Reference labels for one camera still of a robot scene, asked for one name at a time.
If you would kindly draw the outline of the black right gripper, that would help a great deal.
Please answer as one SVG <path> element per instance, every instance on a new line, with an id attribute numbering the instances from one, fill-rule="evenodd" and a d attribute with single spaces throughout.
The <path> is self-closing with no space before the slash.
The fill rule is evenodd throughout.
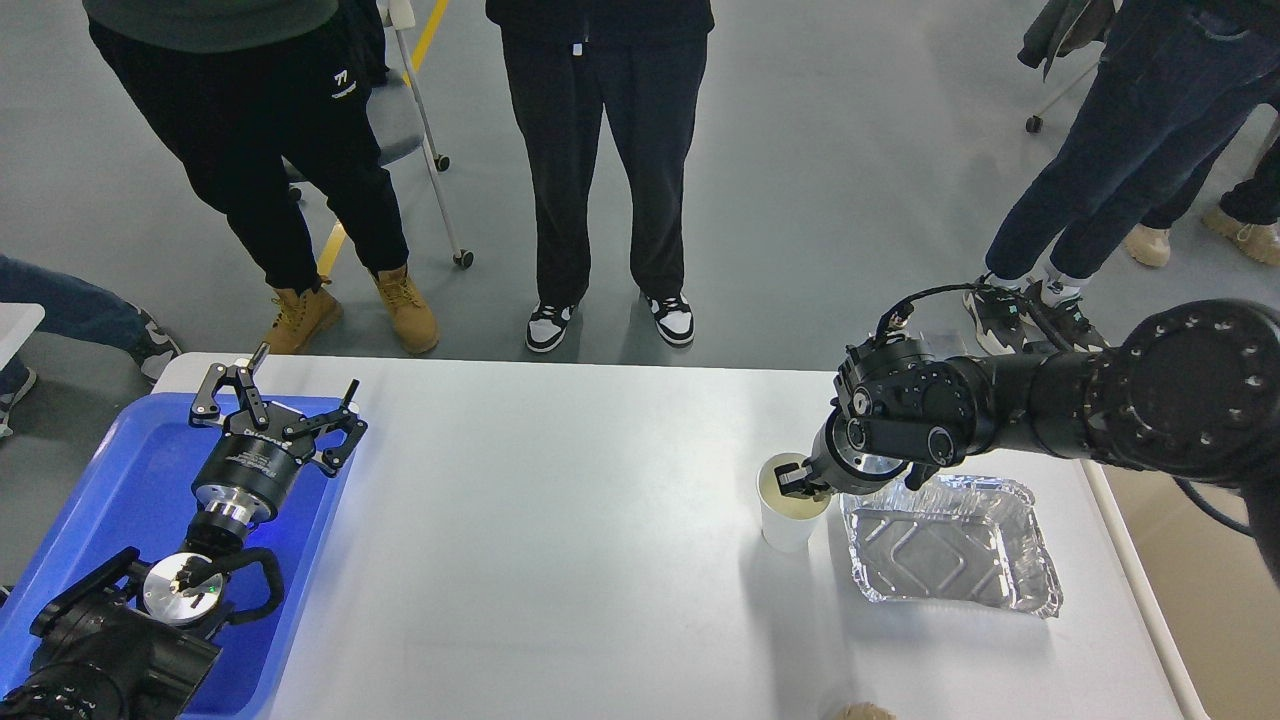
<path id="1" fill-rule="evenodd" d="M 774 465 L 774 482 L 783 497 L 820 501 L 833 492 L 872 495 L 910 468 L 909 461 L 855 450 L 849 421 L 833 410 L 818 430 L 808 457 Z"/>

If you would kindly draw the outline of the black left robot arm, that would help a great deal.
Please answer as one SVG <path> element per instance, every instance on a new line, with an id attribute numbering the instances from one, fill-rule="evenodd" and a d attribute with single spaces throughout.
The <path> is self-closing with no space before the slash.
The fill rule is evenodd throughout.
<path id="1" fill-rule="evenodd" d="M 3 606 L 5 719 L 252 719 L 367 423 L 266 398 L 268 351 L 127 407 Z"/>

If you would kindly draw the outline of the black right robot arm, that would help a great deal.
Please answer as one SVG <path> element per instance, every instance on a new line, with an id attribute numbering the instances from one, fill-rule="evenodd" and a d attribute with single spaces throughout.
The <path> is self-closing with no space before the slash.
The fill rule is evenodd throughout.
<path id="1" fill-rule="evenodd" d="M 1144 319 L 1115 348 L 1076 351 L 1046 313 L 1050 354 L 937 359 L 906 334 L 914 297 L 849 346 L 812 455 L 774 471 L 783 496 L 870 495 L 997 448 L 1161 471 L 1233 489 L 1277 571 L 1279 318 L 1236 299 Z"/>

